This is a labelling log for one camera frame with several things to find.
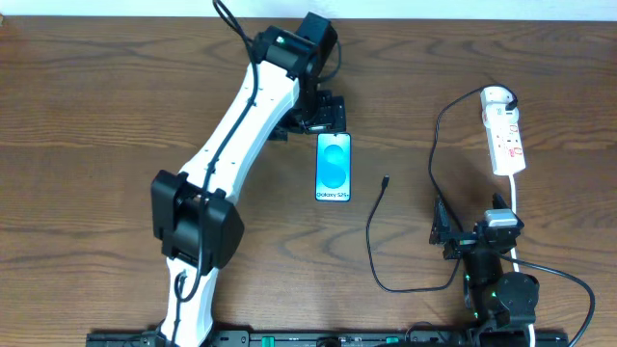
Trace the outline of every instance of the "wooden table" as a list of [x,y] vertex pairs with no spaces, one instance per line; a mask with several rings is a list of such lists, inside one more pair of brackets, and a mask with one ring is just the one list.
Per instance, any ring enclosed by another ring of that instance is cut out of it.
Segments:
[[[243,20],[250,33],[298,20]],[[268,143],[242,191],[247,226],[217,284],[217,321],[255,329],[406,329],[472,319],[461,272],[428,246],[435,191],[426,166],[438,112],[480,85],[520,99],[527,169],[517,175],[521,258],[595,290],[580,345],[614,346],[617,23],[336,21],[353,136],[352,199],[313,197],[316,138]],[[79,346],[92,330],[142,330],[169,290],[152,236],[149,184],[177,171],[235,97],[247,57],[218,18],[9,17],[0,29],[0,345]],[[492,175],[479,96],[443,121],[436,179],[466,226],[507,178]],[[539,328],[572,337],[587,312],[576,284],[540,283]]]

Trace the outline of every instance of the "phone screen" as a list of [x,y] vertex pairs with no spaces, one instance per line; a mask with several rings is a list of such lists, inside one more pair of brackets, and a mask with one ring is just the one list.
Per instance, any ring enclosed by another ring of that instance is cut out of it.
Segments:
[[315,198],[320,201],[351,199],[351,135],[317,136]]

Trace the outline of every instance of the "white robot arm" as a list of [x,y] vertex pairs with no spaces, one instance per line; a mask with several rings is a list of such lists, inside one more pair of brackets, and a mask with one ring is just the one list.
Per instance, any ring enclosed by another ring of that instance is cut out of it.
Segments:
[[[214,193],[216,189],[223,189],[227,193],[226,200],[233,204],[238,203],[242,183],[257,154],[275,125],[295,105],[300,91],[298,79],[289,79],[285,69],[268,62],[262,62],[257,69],[260,78],[255,104],[221,153],[216,166],[218,173],[212,175],[208,184],[208,192]],[[249,66],[240,92],[225,117],[205,146],[182,167],[180,172],[188,174],[189,183],[201,188],[207,164],[246,106],[252,88],[253,71]],[[182,296],[188,295],[197,274],[196,268],[179,258],[168,257],[167,264],[171,283],[174,283],[178,274],[185,273],[187,279]],[[212,328],[212,296],[218,271],[217,268],[212,268],[207,275],[201,277],[194,299],[180,311],[183,324],[177,329],[175,342],[178,346],[199,346]],[[167,317],[161,327],[161,333],[167,339],[171,339],[174,331],[176,308],[174,287],[170,288]]]
[[[342,97],[317,90],[318,75],[336,40],[330,21],[313,13],[295,34],[270,27],[257,35],[253,44],[258,62],[255,101],[220,152],[208,186],[202,187],[208,164],[251,100],[255,85],[251,65],[240,92],[203,148],[178,175],[161,171],[154,178],[154,235],[163,241],[171,282],[167,317],[160,329],[165,340],[190,347],[200,346],[207,339],[213,324],[212,299],[218,272],[232,257],[244,230],[235,204],[266,140],[286,139],[288,131],[345,130]],[[207,202],[201,210],[196,199],[203,195]],[[200,261],[203,264],[198,273]],[[183,285],[177,286],[180,278]],[[177,314],[178,297],[187,298],[196,279],[199,286],[195,294],[186,299],[189,302],[181,303]]]

